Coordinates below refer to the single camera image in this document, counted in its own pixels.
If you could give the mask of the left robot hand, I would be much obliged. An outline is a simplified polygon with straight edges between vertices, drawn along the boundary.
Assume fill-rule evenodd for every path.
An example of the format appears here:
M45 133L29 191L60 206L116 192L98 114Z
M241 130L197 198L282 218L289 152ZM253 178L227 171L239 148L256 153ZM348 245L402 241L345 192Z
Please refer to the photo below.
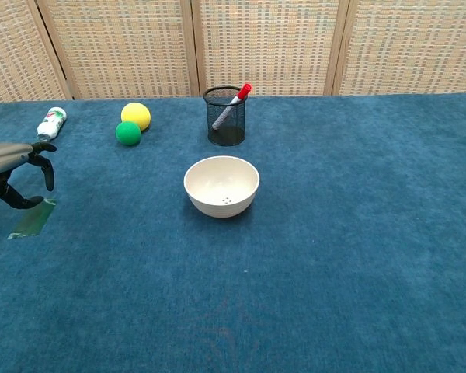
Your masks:
M50 192L54 190L54 167L49 159L40 154L42 151L55 152L57 148L49 142L32 144L0 142L0 199L8 206L26 210L36 207L44 200L42 196L25 198L9 184L12 171L26 163L40 167L47 190Z

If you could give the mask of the green tape strip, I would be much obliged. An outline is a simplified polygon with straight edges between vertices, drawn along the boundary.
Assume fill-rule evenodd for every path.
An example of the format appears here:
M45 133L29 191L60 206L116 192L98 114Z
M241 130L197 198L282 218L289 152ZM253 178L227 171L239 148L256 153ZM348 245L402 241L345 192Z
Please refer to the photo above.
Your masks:
M7 239L19 239L39 235L57 205L55 199L45 199L23 215Z

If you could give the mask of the white plastic bottle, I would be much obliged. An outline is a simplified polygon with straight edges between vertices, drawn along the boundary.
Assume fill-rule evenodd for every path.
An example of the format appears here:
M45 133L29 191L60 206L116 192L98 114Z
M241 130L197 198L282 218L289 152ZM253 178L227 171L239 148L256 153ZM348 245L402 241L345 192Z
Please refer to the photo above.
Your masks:
M67 120L67 113L64 109L55 106L51 107L42 122L37 126L37 138L39 141L51 141L55 139Z

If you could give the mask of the green foam ball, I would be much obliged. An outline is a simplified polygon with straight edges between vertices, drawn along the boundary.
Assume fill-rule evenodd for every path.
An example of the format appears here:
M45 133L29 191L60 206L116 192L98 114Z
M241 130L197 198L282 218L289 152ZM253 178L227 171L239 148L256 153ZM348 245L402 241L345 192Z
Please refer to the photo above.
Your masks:
M133 121L122 121L116 126L116 139L126 146L133 146L141 140L141 129Z

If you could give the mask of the yellow foam ball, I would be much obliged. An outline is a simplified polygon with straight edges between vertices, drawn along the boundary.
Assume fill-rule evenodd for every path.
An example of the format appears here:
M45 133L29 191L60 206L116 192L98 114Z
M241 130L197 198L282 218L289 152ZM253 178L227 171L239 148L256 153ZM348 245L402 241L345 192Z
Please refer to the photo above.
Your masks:
M128 103L121 110L120 119L133 122L141 131L146 131L151 124L151 112L142 103Z

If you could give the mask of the cream ceramic bowl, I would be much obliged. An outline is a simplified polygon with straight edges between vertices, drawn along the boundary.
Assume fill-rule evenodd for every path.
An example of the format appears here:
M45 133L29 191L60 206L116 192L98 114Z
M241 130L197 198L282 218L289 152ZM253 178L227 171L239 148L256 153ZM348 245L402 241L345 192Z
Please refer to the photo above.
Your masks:
M201 159L183 177L184 189L193 206L212 218L241 214L252 204L259 184L257 168L230 155Z

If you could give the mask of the black mesh pen holder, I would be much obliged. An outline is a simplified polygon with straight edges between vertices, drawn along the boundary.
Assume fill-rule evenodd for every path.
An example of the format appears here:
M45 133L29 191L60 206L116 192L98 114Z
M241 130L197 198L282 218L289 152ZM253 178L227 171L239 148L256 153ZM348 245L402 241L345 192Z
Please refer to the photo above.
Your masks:
M212 124L241 88L223 85L208 89L203 94L207 111L208 140L220 146L235 146L245 140L245 105L246 99L235 106L218 130Z

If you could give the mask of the red capped marker pen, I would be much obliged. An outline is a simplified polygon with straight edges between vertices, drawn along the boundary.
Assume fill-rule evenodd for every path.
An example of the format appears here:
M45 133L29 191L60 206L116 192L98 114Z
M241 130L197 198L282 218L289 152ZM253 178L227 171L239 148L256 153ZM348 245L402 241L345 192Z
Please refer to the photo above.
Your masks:
M225 109L222 111L222 113L219 115L219 117L215 120L215 122L212 124L212 129L213 130L218 130L219 127L224 123L224 121L227 119L229 113L232 111L232 109L237 106L239 103L244 101L250 91L252 90L252 85L250 83L245 83L239 92L236 94L236 96L230 101L230 103L225 107Z

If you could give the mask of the blue table cloth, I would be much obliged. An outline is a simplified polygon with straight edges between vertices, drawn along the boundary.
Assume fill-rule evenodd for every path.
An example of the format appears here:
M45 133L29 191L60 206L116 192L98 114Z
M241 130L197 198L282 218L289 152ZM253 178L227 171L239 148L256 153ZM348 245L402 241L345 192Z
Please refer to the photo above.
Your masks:
M251 97L245 140L207 140L200 98L61 103L57 201L7 239L0 373L466 373L466 93ZM232 218L183 186L201 159L252 163Z

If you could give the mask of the woven folding screen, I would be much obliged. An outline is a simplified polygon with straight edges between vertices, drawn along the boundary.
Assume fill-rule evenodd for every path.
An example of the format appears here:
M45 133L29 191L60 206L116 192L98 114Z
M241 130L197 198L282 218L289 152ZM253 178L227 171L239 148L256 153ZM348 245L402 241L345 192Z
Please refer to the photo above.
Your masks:
M0 0L0 102L466 92L466 0Z

